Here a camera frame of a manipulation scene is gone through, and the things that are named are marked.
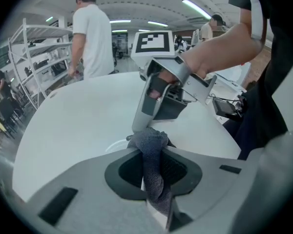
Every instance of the ceiling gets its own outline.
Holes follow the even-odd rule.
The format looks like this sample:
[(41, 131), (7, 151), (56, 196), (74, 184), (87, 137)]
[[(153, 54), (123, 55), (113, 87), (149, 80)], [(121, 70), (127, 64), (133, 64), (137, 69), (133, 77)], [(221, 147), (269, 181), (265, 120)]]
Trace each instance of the ceiling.
[[(227, 26), (231, 27), (239, 21), (239, 8), (228, 4), (228, 0), (191, 0), (210, 15), (220, 14)], [(200, 28), (207, 20), (198, 12), (182, 3), (182, 0), (97, 0), (98, 6), (111, 20), (131, 19), (131, 23), (112, 24), (112, 29), (163, 29), (150, 25), (149, 20), (168, 24), (165, 29), (188, 30)], [(49, 25), (60, 16), (72, 22), (76, 9), (75, 0), (23, 0), (15, 9), (9, 23), (2, 31), (1, 40), (12, 36), (27, 18), (30, 24)], [(268, 39), (272, 39), (271, 29)]]

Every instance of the white t-shirt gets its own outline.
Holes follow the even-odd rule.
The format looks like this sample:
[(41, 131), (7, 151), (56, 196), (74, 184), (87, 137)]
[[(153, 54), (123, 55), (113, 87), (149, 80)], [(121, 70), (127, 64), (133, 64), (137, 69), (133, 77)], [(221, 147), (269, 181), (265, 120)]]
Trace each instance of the white t-shirt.
[(211, 29), (211, 26), (209, 23), (205, 23), (201, 30), (200, 30), (200, 39), (212, 39), (213, 38), (213, 30)]
[(84, 79), (105, 76), (114, 71), (111, 25), (97, 5), (90, 4), (75, 12), (73, 33), (86, 35)]

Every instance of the white shelving unit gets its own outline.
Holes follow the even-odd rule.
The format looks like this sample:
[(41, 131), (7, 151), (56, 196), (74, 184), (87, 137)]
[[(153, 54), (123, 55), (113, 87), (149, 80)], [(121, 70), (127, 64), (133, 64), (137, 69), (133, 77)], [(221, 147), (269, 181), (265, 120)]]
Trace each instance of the white shelving unit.
[[(43, 94), (43, 96), (46, 98), (46, 90), (52, 86), (55, 82), (59, 81), (63, 77), (67, 75), (67, 70), (63, 73), (59, 74), (58, 76), (53, 77), (52, 79), (49, 79), (47, 81), (41, 82), (38, 73), (43, 72), (44, 70), (50, 68), (51, 66), (64, 61), (66, 65), (66, 69), (68, 69), (67, 60), (71, 58), (71, 56), (62, 57), (57, 60), (53, 60), (49, 62), (47, 65), (35, 70), (32, 58), (49, 53), (53, 50), (56, 50), (58, 48), (67, 48), (72, 45), (72, 42), (65, 41), (65, 36), (71, 35), (72, 30), (66, 29), (66, 28), (59, 28), (59, 27), (53, 27), (53, 26), (45, 26), (45, 25), (28, 25), (26, 24), (26, 19), (23, 19), (22, 26), (15, 32), (15, 34), (9, 39), (9, 57), (11, 60), (11, 63), (13, 64), (13, 69), (15, 72), (15, 75), (22, 86), (26, 96), (28, 97), (29, 101), (32, 103), (35, 109), (39, 107), (39, 100), (37, 104), (34, 102), (33, 97), (38, 95), (39, 98), (39, 92)], [(41, 39), (56, 39), (60, 38), (61, 42), (55, 42), (55, 43), (48, 43), (48, 44), (41, 44), (39, 46), (29, 47), (28, 43), (35, 40), (41, 40)], [(12, 51), (12, 46), (14, 44), (24, 44), (24, 51), (21, 55), (14, 53)], [(14, 57), (20, 58), (19, 61), (15, 62)], [(32, 74), (29, 75), (25, 80), (22, 80), (17, 65), (21, 63), (22, 61), (27, 61), (29, 63), (30, 69), (32, 71)], [(25, 84), (30, 80), (34, 78), (36, 80), (38, 91), (34, 92), (32, 95), (28, 93), (28, 91), (25, 88)]]

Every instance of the black mesh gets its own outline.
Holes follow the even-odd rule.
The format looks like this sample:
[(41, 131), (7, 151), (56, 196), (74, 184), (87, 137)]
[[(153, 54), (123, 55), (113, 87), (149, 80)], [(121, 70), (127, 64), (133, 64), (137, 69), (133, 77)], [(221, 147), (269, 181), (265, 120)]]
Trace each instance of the black mesh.
[[(161, 152), (160, 172), (163, 180), (169, 185), (173, 185), (187, 174), (187, 167)], [(133, 186), (141, 188), (143, 177), (142, 153), (124, 162), (119, 167), (119, 176)]]

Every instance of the black shirt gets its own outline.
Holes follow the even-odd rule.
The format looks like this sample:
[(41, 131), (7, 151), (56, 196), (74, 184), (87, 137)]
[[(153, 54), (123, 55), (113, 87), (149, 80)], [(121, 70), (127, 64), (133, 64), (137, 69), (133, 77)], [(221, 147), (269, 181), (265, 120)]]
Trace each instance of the black shirt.
[[(1, 80), (2, 79), (5, 79), (5, 76), (4, 76), (4, 73), (2, 71), (0, 71), (0, 84), (1, 84)], [(7, 81), (5, 81), (5, 83), (3, 84), (3, 88), (1, 90), (1, 94), (5, 98), (11, 97), (11, 89), (10, 89)]]
[[(293, 0), (259, 0), (273, 32), (272, 57), (256, 85), (246, 93), (249, 110), (256, 115), (257, 147), (285, 133), (288, 129), (278, 110), (273, 93), (293, 66)], [(251, 10), (250, 0), (229, 3)]]

